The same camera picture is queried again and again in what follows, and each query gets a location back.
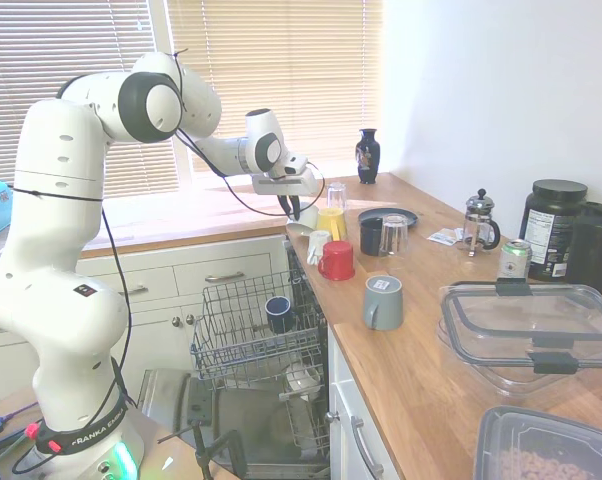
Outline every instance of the vase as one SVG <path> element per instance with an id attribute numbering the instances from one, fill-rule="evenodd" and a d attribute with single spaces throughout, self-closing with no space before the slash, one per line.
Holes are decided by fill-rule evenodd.
<path id="1" fill-rule="evenodd" d="M 381 161 L 381 145 L 374 139 L 376 128 L 361 129 L 361 140 L 357 143 L 357 170 L 361 183 L 375 183 Z"/>

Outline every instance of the cereal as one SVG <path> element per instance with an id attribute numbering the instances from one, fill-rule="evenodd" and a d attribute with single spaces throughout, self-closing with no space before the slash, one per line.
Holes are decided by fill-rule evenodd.
<path id="1" fill-rule="evenodd" d="M 499 464 L 500 480 L 596 480 L 577 465 L 516 448 L 502 452 Z"/>

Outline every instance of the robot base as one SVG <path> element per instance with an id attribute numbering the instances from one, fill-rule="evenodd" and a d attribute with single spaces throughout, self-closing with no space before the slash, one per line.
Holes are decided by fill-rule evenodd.
<path id="1" fill-rule="evenodd" d="M 143 460 L 143 439 L 134 429 L 129 417 L 119 428 L 94 447 L 75 455 L 58 456 L 25 475 L 13 475 L 12 480 L 136 480 Z M 32 448 L 19 463 L 25 470 L 45 460 L 47 455 Z"/>

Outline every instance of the red mug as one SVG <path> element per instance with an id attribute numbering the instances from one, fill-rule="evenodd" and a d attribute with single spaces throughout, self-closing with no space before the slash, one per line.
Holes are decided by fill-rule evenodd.
<path id="1" fill-rule="evenodd" d="M 348 280 L 354 277 L 354 251 L 348 242 L 328 242 L 323 246 L 319 272 L 328 280 Z"/>

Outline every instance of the green can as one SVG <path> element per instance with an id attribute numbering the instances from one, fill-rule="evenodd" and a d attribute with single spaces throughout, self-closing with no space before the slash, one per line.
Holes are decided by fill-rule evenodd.
<path id="1" fill-rule="evenodd" d="M 510 240 L 501 248 L 497 278 L 527 278 L 532 246 L 522 239 Z"/>

